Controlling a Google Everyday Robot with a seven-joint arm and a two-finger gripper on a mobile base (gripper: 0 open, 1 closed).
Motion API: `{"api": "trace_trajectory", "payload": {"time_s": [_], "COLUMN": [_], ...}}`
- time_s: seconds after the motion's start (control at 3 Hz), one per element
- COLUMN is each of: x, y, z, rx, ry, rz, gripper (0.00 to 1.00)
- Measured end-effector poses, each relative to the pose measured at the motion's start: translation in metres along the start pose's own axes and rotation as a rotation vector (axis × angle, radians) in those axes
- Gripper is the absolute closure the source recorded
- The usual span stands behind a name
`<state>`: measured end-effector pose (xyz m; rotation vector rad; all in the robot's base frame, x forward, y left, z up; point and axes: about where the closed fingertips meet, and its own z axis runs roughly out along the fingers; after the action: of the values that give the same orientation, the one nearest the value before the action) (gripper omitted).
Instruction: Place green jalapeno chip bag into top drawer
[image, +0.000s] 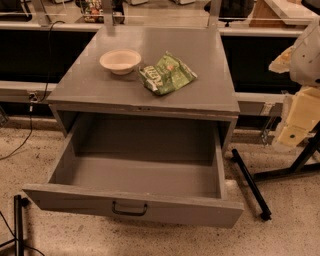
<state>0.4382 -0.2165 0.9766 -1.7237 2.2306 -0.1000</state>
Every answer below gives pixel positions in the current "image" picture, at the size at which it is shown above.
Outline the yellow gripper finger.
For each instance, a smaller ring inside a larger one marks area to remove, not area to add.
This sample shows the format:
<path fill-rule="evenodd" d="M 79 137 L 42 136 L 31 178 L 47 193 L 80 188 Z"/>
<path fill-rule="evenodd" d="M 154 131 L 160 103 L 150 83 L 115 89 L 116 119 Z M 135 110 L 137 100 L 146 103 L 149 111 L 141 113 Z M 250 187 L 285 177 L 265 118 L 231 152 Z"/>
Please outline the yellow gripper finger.
<path fill-rule="evenodd" d="M 287 95 L 281 118 L 272 146 L 295 148 L 320 121 L 320 89 L 302 86 L 294 95 Z"/>
<path fill-rule="evenodd" d="M 290 46 L 278 55 L 269 65 L 269 70 L 274 73 L 289 73 L 291 71 L 291 56 L 293 47 Z"/>

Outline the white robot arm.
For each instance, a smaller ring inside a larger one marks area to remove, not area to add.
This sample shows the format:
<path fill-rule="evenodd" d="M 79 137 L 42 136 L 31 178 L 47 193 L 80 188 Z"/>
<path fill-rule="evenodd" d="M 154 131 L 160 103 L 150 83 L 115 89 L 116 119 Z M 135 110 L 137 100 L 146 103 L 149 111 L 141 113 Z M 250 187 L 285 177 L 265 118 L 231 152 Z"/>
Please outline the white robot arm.
<path fill-rule="evenodd" d="M 301 88 L 287 95 L 282 120 L 276 128 L 272 146 L 290 151 L 302 142 L 320 121 L 320 22 L 314 18 L 294 44 L 269 65 L 275 73 L 288 72 Z"/>

